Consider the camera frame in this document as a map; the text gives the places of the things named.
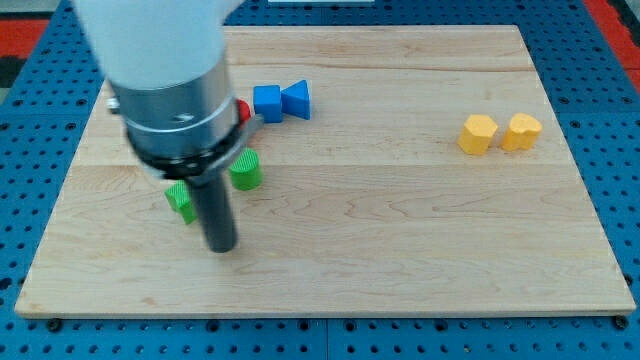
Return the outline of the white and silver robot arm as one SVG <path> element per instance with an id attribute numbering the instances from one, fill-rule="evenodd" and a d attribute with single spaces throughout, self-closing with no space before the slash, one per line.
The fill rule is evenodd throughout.
<path id="1" fill-rule="evenodd" d="M 139 160 L 166 179 L 229 165 L 253 127 L 239 118 L 224 23 L 242 0 L 76 0 Z"/>

